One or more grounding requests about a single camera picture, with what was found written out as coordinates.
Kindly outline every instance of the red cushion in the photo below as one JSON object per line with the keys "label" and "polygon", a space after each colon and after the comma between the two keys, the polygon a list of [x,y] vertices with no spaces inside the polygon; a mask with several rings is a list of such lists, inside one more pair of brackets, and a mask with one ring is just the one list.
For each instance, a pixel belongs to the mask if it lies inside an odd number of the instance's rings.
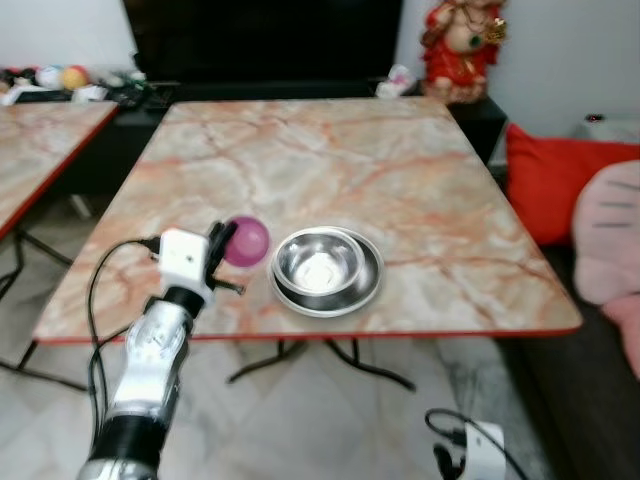
{"label": "red cushion", "polygon": [[509,201],[539,245],[571,244],[578,195],[598,170],[640,158],[640,145],[535,138],[507,129]]}

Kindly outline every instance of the yellow ball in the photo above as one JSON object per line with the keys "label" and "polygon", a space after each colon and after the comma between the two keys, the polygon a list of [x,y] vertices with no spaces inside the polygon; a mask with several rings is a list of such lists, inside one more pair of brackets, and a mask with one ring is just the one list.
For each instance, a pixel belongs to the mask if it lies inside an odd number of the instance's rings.
{"label": "yellow ball", "polygon": [[87,71],[78,66],[65,68],[62,72],[62,85],[67,90],[75,90],[89,83]]}

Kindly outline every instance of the marble tabletop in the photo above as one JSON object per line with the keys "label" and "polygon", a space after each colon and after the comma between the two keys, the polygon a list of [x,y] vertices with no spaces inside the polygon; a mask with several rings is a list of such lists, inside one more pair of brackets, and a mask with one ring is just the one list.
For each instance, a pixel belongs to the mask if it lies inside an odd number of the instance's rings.
{"label": "marble tabletop", "polygon": [[[448,110],[430,99],[182,103],[164,117],[131,175],[53,295],[41,342],[88,341],[85,292],[99,257],[170,226],[206,232],[237,214],[260,218],[272,244],[314,225],[368,237],[386,264],[367,307],[314,319],[283,306],[264,261],[218,276],[194,336],[552,335],[581,318]],[[160,293],[156,265],[125,247],[96,293],[98,330],[134,321]]]}
{"label": "marble tabletop", "polygon": [[0,239],[115,110],[111,102],[0,107]]}

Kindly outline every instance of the stuffed toy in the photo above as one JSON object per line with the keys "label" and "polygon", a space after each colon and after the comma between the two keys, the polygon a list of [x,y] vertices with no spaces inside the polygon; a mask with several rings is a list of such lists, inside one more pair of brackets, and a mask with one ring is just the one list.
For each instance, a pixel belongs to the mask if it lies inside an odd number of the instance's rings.
{"label": "stuffed toy", "polygon": [[621,330],[640,379],[640,160],[600,170],[573,215],[575,286]]}

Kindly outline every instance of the statue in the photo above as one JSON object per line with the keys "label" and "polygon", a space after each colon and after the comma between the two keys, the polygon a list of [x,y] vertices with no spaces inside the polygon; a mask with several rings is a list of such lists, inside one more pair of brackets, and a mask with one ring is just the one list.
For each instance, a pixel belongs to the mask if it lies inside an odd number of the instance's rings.
{"label": "statue", "polygon": [[506,37],[505,0],[444,0],[427,16],[425,95],[473,103],[487,94],[487,65],[495,65]]}

